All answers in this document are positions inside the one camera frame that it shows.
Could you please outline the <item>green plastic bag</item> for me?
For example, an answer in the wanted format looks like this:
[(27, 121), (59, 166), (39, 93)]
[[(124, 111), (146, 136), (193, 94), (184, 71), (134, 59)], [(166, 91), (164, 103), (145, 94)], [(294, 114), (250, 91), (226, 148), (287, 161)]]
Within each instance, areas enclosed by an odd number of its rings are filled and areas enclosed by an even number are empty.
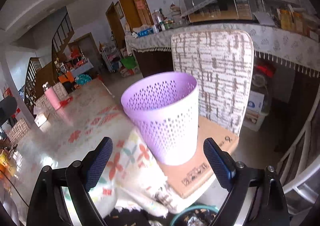
[(134, 69), (137, 66), (135, 58), (132, 55), (122, 58), (121, 63), (126, 69)]

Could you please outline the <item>red plastic wrapper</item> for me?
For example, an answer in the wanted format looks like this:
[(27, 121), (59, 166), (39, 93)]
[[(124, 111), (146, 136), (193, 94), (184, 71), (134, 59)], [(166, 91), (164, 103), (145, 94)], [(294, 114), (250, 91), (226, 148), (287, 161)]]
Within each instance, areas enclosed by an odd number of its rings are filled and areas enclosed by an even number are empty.
[(65, 107), (66, 105), (68, 105), (72, 101), (73, 101), (73, 97), (72, 96), (67, 97), (66, 99), (60, 101), (60, 106), (61, 107)]

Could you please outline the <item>cardboard box under basket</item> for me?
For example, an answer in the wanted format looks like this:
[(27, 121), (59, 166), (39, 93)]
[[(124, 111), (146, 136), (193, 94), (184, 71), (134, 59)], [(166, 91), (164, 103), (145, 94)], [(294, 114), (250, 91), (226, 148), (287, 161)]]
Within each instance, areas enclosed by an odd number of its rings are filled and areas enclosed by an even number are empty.
[(183, 199), (188, 198), (214, 175), (203, 152), (203, 142), (213, 138), (222, 151), (232, 154), (236, 149), (239, 136), (205, 117), (199, 117), (197, 149), (194, 156), (179, 166), (168, 166), (158, 162), (167, 176), (168, 184)]

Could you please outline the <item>pink water bottle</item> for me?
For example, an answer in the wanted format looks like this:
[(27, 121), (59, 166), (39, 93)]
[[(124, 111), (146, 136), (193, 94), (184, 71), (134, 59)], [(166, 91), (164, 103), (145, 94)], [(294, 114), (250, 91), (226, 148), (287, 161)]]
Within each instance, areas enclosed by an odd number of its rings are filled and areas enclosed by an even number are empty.
[(60, 106), (60, 99), (57, 96), (56, 92), (50, 86), (49, 82), (46, 82), (45, 84), (42, 85), (44, 94), (46, 95), (47, 99), (49, 100), (50, 104), (53, 106), (54, 110), (58, 110)]

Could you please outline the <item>wooden staircase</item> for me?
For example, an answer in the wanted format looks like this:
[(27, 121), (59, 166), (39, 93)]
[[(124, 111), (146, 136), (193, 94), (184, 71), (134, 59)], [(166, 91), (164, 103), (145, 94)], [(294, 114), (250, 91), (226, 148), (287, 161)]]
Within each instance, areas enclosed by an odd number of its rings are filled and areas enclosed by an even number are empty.
[(23, 86), (23, 101), (30, 112), (33, 112), (36, 101), (43, 95), (41, 85), (45, 82), (55, 85), (59, 81), (58, 65), (67, 60), (65, 48), (73, 35), (74, 28), (69, 14), (66, 13), (52, 36), (49, 55), (29, 59)]

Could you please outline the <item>purple perforated waste basket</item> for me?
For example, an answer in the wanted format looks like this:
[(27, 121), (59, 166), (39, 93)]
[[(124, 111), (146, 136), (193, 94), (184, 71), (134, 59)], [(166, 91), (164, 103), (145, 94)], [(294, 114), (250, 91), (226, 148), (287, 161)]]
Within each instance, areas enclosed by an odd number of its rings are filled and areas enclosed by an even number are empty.
[(131, 85), (121, 96), (124, 112), (154, 157), (182, 165), (196, 152), (199, 88), (188, 73), (164, 72)]

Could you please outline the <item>sideboard with lace cloth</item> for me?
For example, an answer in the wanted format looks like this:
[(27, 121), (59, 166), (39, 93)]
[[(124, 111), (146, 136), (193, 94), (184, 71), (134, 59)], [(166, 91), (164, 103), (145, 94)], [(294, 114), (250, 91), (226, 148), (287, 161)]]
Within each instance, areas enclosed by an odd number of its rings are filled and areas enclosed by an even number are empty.
[(319, 42), (276, 27), (244, 23), (204, 24), (138, 38), (127, 35), (125, 42), (129, 53), (170, 51), (175, 69), (194, 57), (197, 47), (207, 46), (223, 52), (243, 52), (248, 48), (250, 54), (257, 53), (262, 58), (319, 77)]

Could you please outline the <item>white tissue pack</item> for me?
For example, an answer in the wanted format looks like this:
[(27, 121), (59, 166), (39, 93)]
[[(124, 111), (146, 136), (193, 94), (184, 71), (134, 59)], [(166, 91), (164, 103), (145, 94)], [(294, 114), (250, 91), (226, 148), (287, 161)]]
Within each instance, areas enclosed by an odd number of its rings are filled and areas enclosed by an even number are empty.
[(34, 107), (34, 115), (36, 115), (35, 124), (38, 127), (41, 127), (48, 120), (49, 110), (48, 110), (48, 108), (46, 108), (46, 106), (44, 106), (44, 107), (35, 106)]

